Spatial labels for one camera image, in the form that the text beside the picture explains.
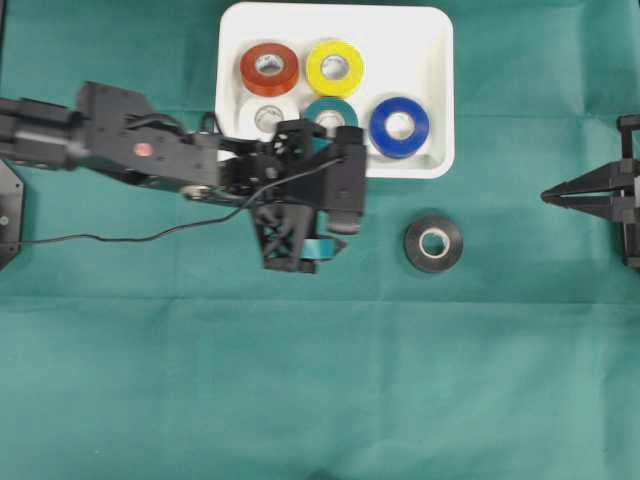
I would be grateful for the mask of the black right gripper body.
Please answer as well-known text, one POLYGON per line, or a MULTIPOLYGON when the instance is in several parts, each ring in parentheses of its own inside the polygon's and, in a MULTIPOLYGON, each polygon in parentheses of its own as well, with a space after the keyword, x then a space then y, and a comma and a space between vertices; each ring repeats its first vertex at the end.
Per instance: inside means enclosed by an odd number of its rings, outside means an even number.
POLYGON ((639 269, 639 160, 634 157, 633 134, 639 131, 639 114, 620 116, 616 121, 621 137, 621 166, 623 174, 630 174, 628 186, 624 186, 621 195, 631 201, 629 210, 623 213, 624 264, 639 269))

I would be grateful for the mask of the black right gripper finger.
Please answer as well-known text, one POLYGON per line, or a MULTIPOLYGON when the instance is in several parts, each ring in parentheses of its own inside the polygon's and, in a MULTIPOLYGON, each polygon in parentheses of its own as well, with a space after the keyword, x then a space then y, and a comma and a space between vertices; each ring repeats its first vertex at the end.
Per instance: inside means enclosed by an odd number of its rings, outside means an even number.
POLYGON ((593 169, 574 179, 562 182, 541 193, 542 196, 571 196, 587 194, 619 194, 618 184, 621 161, 614 161, 593 169))
POLYGON ((621 220, 623 199, 616 196, 541 196, 543 202, 573 209, 605 220, 621 220))

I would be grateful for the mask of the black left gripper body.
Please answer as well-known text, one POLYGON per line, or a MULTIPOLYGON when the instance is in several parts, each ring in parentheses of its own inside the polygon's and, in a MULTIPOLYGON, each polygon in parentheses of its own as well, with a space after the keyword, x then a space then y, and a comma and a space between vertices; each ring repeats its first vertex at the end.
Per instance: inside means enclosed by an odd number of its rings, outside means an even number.
POLYGON ((304 259, 302 250, 316 233, 317 210, 291 188, 320 168, 323 162, 314 158, 313 142, 325 140, 327 129, 302 119, 278 123, 267 141, 217 135, 218 148, 232 155, 222 162, 217 202, 249 212, 263 267, 315 273, 316 262, 304 259))

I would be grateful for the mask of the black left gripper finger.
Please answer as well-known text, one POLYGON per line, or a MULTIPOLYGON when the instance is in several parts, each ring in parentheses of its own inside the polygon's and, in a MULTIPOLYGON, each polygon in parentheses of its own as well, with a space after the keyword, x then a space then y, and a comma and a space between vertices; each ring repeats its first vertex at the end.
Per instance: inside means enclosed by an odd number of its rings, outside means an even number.
POLYGON ((331 140, 330 139, 326 139, 326 138, 313 138, 311 145, 312 145, 312 152, 314 154, 320 152, 322 149, 324 149, 325 147, 327 147, 328 145, 331 144, 331 140))
POLYGON ((334 237, 307 238, 302 248, 302 258, 311 261, 330 261, 338 255, 347 243, 334 237))

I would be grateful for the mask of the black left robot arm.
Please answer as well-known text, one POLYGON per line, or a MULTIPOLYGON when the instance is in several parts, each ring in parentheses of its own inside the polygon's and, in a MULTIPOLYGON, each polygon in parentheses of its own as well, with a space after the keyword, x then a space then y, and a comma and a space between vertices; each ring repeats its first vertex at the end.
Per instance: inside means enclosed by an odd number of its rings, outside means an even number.
POLYGON ((312 273, 358 233, 365 211, 360 128, 334 134, 306 119, 279 122, 268 140, 224 135, 214 113, 196 131, 141 93, 88 82, 68 109, 1 102, 1 260, 25 245, 25 188, 14 167, 84 168, 135 187, 248 211, 269 270, 312 273))

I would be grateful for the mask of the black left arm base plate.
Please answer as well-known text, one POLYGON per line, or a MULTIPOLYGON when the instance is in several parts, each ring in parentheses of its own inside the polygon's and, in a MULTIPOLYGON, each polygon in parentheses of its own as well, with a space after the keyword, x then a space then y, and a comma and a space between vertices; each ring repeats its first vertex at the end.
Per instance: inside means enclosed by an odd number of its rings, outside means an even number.
POLYGON ((20 251, 24 185, 4 161, 0 171, 0 269, 3 270, 20 251))

